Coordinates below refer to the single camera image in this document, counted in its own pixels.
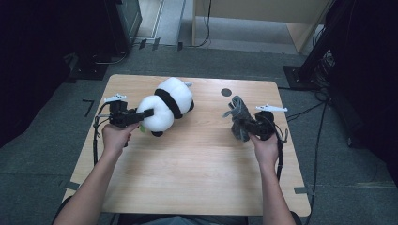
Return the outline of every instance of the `person's left hand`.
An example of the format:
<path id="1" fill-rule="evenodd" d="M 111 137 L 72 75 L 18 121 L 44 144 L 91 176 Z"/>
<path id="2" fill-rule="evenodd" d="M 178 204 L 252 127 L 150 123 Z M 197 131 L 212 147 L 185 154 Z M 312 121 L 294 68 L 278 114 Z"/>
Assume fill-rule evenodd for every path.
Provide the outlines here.
<path id="1" fill-rule="evenodd" d="M 123 147 L 130 140 L 131 132 L 139 127 L 140 124 L 132 124 L 127 127 L 117 127 L 107 124 L 102 129 L 103 153 L 102 155 L 113 155 L 120 157 Z"/>

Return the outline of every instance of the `tape mark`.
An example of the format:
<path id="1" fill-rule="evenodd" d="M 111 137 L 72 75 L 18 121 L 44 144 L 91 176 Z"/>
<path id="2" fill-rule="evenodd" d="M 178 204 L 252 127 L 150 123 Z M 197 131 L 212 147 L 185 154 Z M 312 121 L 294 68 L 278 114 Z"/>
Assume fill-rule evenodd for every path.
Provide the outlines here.
<path id="1" fill-rule="evenodd" d="M 88 107 L 88 110 L 87 110 L 87 112 L 86 112 L 85 115 L 84 115 L 84 117 L 87 117 L 88 114 L 89 114 L 90 111 L 91 111 L 91 108 L 93 108 L 94 100 L 83 99 L 83 102 L 90 102 L 90 106 Z"/>
<path id="2" fill-rule="evenodd" d="M 178 52 L 182 50 L 182 42 L 178 42 L 178 48 L 176 49 Z"/>
<path id="3" fill-rule="evenodd" d="M 65 185 L 65 188 L 67 189 L 72 189 L 72 190 L 77 190 L 79 188 L 80 184 L 74 183 L 74 182 L 67 182 L 67 184 Z"/>
<path id="4" fill-rule="evenodd" d="M 142 50 L 146 45 L 146 39 L 143 39 L 140 43 L 140 50 Z"/>
<path id="5" fill-rule="evenodd" d="M 158 49 L 158 47 L 159 47 L 159 42 L 160 42 L 160 41 L 161 41 L 161 38 L 160 38 L 160 37 L 158 37 L 158 38 L 155 39 L 155 42 L 153 43 L 153 46 L 152 46 L 152 51 L 155 51 L 155 50 Z"/>
<path id="6" fill-rule="evenodd" d="M 296 194 L 310 194 L 306 187 L 295 187 L 294 190 Z"/>

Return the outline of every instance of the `hand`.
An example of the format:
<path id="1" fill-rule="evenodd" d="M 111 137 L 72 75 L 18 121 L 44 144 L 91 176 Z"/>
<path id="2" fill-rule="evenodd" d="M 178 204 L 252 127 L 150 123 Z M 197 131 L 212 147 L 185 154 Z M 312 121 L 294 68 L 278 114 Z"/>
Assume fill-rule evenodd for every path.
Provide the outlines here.
<path id="1" fill-rule="evenodd" d="M 103 156 L 115 154 L 120 157 L 123 147 L 130 140 L 131 132 L 139 127 L 139 123 L 129 125 L 125 128 L 107 124 L 102 129 Z"/>
<path id="2" fill-rule="evenodd" d="M 249 137 L 254 144 L 254 152 L 261 167 L 275 172 L 275 163 L 278 159 L 278 138 L 276 134 L 266 141 L 261 141 L 257 136 L 249 133 Z"/>

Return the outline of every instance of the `cable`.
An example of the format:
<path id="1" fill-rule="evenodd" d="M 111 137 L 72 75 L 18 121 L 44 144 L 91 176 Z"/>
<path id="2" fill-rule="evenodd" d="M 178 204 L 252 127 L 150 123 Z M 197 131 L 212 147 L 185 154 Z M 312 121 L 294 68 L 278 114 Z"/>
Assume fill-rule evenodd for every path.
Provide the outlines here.
<path id="1" fill-rule="evenodd" d="M 283 168 L 283 151 L 282 150 L 283 150 L 283 145 L 285 143 L 287 143 L 287 137 L 289 135 L 289 131 L 286 129 L 284 131 L 284 135 L 283 135 L 281 128 L 278 125 L 276 125 L 273 121 L 272 122 L 269 121 L 266 116 L 264 116 L 262 114 L 259 114 L 259 113 L 257 113 L 256 116 L 259 116 L 259 117 L 267 120 L 267 122 L 269 124 L 273 125 L 271 127 L 272 127 L 272 129 L 273 129 L 273 131 L 274 131 L 274 133 L 275 133 L 275 135 L 276 135 L 276 137 L 278 139 L 278 169 L 277 169 L 277 172 L 276 172 L 276 177 L 278 178 L 278 181 L 280 181 L 282 168 Z"/>
<path id="2" fill-rule="evenodd" d="M 312 90 L 300 90 L 300 89 L 293 89 L 290 87 L 278 87 L 279 90 L 288 90 L 288 91 L 312 91 Z"/>
<path id="3" fill-rule="evenodd" d="M 123 54 L 123 57 L 121 58 L 121 59 L 119 59 L 119 60 L 117 60 L 117 61 L 114 61 L 114 62 L 94 62 L 95 64 L 98 64 L 98 65 L 112 65 L 112 64 L 118 64 L 118 63 L 120 63 L 121 61 L 123 61 L 123 59 L 125 59 L 126 58 L 126 53 L 124 53 Z"/>
<path id="4" fill-rule="evenodd" d="M 321 137 L 321 131 L 322 131 L 323 122 L 324 122 L 324 118 L 325 118 L 326 107 L 328 106 L 328 102 L 327 101 L 325 101 L 323 103 L 325 104 L 325 106 L 324 106 L 324 109 L 323 109 L 323 112 L 322 112 L 321 123 L 319 125 L 319 130 L 318 130 L 318 135 L 316 137 L 316 145 L 315 145 L 313 196 L 312 196 L 311 202 L 310 202 L 311 214 L 307 217 L 307 220 L 305 221 L 305 225 L 309 224 L 311 216 L 313 214 L 313 208 L 314 208 L 314 199 L 315 199 L 315 191 L 316 191 L 316 179 L 317 179 L 317 174 L 318 174 L 319 140 L 320 140 L 320 137 Z"/>
<path id="5" fill-rule="evenodd" d="M 93 155 L 94 155 L 94 166 L 97 164 L 99 157 L 98 157 L 98 148 L 97 148 L 97 138 L 100 138 L 100 133 L 99 133 L 99 126 L 105 122 L 106 120 L 102 121 L 99 123 L 100 120 L 100 114 L 103 110 L 103 108 L 108 105 L 109 102 L 105 102 L 100 108 L 99 108 L 99 113 L 97 116 L 94 118 L 94 139 L 93 139 Z"/>
<path id="6" fill-rule="evenodd" d="M 322 27 L 322 29 L 318 32 L 318 34 L 316 34 L 316 36 L 315 36 L 315 32 L 313 32 L 313 46 L 315 46 L 316 42 L 317 42 L 318 39 L 319 39 L 319 36 L 322 35 L 322 34 L 324 33 L 325 29 L 326 29 L 325 26 Z"/>
<path id="7" fill-rule="evenodd" d="M 347 46 L 348 44 L 348 37 L 349 37 L 349 30 L 351 28 L 351 21 L 352 21 L 352 14 L 354 13 L 354 7 L 357 3 L 357 0 L 354 1 L 354 3 L 352 4 L 352 8 L 351 8 L 351 12 L 349 15 L 349 21 L 348 21 L 348 27 L 347 27 L 347 36 L 345 37 L 345 46 Z"/>
<path id="8" fill-rule="evenodd" d="M 211 11 L 211 0 L 210 0 L 209 3 L 208 3 L 207 22 L 205 21 L 205 27 L 206 27 L 206 29 L 207 29 L 207 36 L 206 36 L 205 40 L 202 42 L 202 44 L 200 44 L 200 45 L 193 45 L 193 46 L 190 46 L 190 47 L 193 47 L 193 48 L 202 47 L 202 46 L 204 46 L 204 45 L 207 43 L 207 41 L 210 39 L 210 24 L 209 24 L 209 22 L 210 22 L 210 11 Z"/>
<path id="9" fill-rule="evenodd" d="M 322 105 L 323 103 L 324 103 L 324 102 L 321 102 L 321 103 L 319 103 L 319 104 L 316 104 L 316 105 L 314 105 L 313 107 L 311 107 L 310 109 L 307 109 L 307 110 L 305 110 L 305 111 L 303 111 L 303 112 L 299 112 L 299 113 L 296 113 L 296 114 L 292 114 L 292 115 L 286 116 L 287 122 L 290 122 L 290 121 L 292 121 L 292 120 L 295 120 L 295 119 L 299 118 L 299 117 L 300 117 L 301 115 L 303 115 L 303 114 L 309 113 L 311 110 L 313 110 L 313 109 L 315 109 L 316 107 Z"/>
<path id="10" fill-rule="evenodd" d="M 114 221 L 115 221 L 115 218 L 116 218 L 117 215 L 118 215 L 117 213 L 114 213 L 112 215 L 112 218 L 111 218 L 111 221 L 109 222 L 109 225 L 113 225 L 114 224 Z"/>

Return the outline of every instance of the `gray carpet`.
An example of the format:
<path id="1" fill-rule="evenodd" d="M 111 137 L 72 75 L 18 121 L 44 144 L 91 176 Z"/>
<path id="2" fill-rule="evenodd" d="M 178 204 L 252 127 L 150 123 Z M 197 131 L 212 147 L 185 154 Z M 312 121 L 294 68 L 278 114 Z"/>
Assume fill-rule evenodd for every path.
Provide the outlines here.
<path id="1" fill-rule="evenodd" d="M 304 56 L 160 46 L 134 47 L 109 66 L 103 81 L 63 83 L 29 129 L 0 149 L 0 224 L 50 224 L 65 193 L 86 133 L 112 74 L 264 80 L 288 87 L 283 66 L 300 66 Z M 319 103 L 313 92 L 280 90 L 289 114 Z M 84 117 L 89 103 L 95 104 Z M 314 148 L 322 107 L 289 122 L 304 183 L 314 179 Z M 351 149 L 332 105 L 326 108 L 318 153 L 311 224 L 397 224 L 398 191 L 385 164 L 366 149 Z M 104 214 L 99 224 L 109 224 Z M 261 224 L 260 217 L 250 217 Z"/>

